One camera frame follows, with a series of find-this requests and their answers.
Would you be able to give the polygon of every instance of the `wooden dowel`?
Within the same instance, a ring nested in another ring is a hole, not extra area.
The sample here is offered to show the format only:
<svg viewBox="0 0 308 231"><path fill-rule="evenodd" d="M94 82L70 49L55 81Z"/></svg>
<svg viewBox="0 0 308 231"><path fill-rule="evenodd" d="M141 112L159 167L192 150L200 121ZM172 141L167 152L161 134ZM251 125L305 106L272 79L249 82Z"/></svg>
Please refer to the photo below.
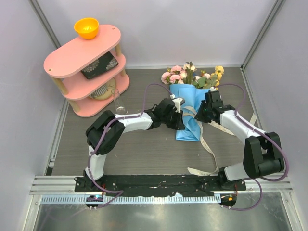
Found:
<svg viewBox="0 0 308 231"><path fill-rule="evenodd" d="M60 91L61 91L61 93L63 95L67 95L68 94L68 89L66 88L66 86L63 84L63 82L59 78L51 77L51 79L57 85L57 87L60 89Z"/></svg>
<svg viewBox="0 0 308 231"><path fill-rule="evenodd" d="M126 75L126 71L125 71L125 69L123 69L122 71L121 71L121 76L125 76Z"/></svg>
<svg viewBox="0 0 308 231"><path fill-rule="evenodd" d="M75 101L73 101L73 100L67 100L67 101L72 106L72 108L74 109L75 112L79 112L80 111L80 107L79 107L79 105Z"/></svg>
<svg viewBox="0 0 308 231"><path fill-rule="evenodd" d="M120 43L115 46L115 51L117 56L120 56L122 54Z"/></svg>

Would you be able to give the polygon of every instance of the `robotic arm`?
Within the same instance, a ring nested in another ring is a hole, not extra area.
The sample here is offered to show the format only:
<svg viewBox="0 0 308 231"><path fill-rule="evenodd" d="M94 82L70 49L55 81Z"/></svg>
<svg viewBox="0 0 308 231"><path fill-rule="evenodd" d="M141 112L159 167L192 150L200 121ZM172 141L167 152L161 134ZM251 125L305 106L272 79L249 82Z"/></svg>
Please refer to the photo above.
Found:
<svg viewBox="0 0 308 231"><path fill-rule="evenodd" d="M240 120L235 115L235 108L223 104L219 91L209 91L205 94L205 100L201 102L195 116L196 120L204 123L215 121L221 124L245 144L244 161L221 168L218 173L220 182L224 184L238 179L255 179L283 171L282 154L258 133L267 135L281 147L279 136L275 132L266 133L251 124L248 128L244 123L249 124L249 122L240 115L237 116Z"/></svg>
<svg viewBox="0 0 308 231"><path fill-rule="evenodd" d="M183 111L180 106L185 102L182 98L163 99L159 105L135 115L125 115L111 124L98 151L90 159L90 169L95 181L103 179L103 166L106 154L109 153L123 133L134 130L150 130L166 124L171 129L184 129L182 122ZM223 167L219 170L218 180L223 187L238 182L239 179L258 178L284 170L284 160L281 153L256 131L269 136L276 144L280 145L279 136L275 132L266 133L251 125L246 127L235 115L235 109L231 105L224 105L219 91L209 91L205 94L205 100L201 102L195 119L204 123L215 121L232 131L244 144L244 160L238 164ZM106 125L115 118L123 115L114 115L111 111L105 111L86 131L89 155L96 148ZM85 183L91 188L88 167L84 173Z"/></svg>
<svg viewBox="0 0 308 231"><path fill-rule="evenodd" d="M116 145L123 133L135 130L150 130L166 124L168 128L181 130L184 129L183 111L180 106L184 104L183 98L163 99L159 105L145 110L139 117L139 114L125 115L125 119L119 119L114 122L104 140L99 147L97 153L91 157L90 168L94 180L101 178L104 174L103 166L106 154L109 153ZM123 115L114 115L110 110L105 111L86 131L87 143L89 145L89 155L97 146L105 126L115 118L123 117Z"/></svg>

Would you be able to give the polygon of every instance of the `pink wooden shelf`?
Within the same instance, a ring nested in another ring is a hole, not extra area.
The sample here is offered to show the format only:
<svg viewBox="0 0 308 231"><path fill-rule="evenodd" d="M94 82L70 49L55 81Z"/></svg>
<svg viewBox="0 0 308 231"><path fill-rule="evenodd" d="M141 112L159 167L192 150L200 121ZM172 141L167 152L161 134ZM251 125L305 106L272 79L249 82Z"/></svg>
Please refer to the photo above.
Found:
<svg viewBox="0 0 308 231"><path fill-rule="evenodd" d="M121 76L120 74L118 74L114 78L116 80L116 88L119 89L119 92L121 94L129 86L129 77L128 75ZM91 117L97 114L100 110L102 110L112 101L112 96L106 100L94 100L87 97L85 99L76 101L76 103L80 107L80 110L78 112L75 111L75 113L80 117Z"/></svg>
<svg viewBox="0 0 308 231"><path fill-rule="evenodd" d="M117 27L100 25L94 39L77 37L48 55L44 69L53 78L70 77L115 47L120 39Z"/></svg>
<svg viewBox="0 0 308 231"><path fill-rule="evenodd" d="M63 83L68 89L68 94L63 96L69 100L82 100L101 87L112 77L120 73L125 67L125 56L122 54L117 57L115 51L111 51L111 53L119 62L118 66L93 79L86 79L81 72L77 72L77 74L69 78L65 78Z"/></svg>

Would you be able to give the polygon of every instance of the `blue wrapping paper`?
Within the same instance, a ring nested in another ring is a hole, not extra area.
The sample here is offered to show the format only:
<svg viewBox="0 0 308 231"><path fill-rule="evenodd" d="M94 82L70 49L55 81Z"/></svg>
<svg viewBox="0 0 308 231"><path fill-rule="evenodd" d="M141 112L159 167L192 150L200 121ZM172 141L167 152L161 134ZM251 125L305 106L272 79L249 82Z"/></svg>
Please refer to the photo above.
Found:
<svg viewBox="0 0 308 231"><path fill-rule="evenodd" d="M170 91L175 97L181 97L185 100L185 103L181 106L183 112L191 113L189 110L185 109L185 106L193 107L198 111L201 100L205 100L204 94L210 89L197 89L191 84L171 84ZM191 116L184 116L183 123L185 125L185 130L177 130L176 140L179 141L200 141L200 128Z"/></svg>

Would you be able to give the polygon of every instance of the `orange bowl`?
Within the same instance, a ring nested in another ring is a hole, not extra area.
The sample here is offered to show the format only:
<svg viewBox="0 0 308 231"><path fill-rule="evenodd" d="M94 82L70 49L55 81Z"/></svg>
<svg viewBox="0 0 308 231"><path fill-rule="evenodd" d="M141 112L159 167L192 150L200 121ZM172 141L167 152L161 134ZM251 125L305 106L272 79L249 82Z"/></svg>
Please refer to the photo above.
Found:
<svg viewBox="0 0 308 231"><path fill-rule="evenodd" d="M83 18L75 23L74 29L84 39L94 39L98 34L99 22L95 18Z"/></svg>

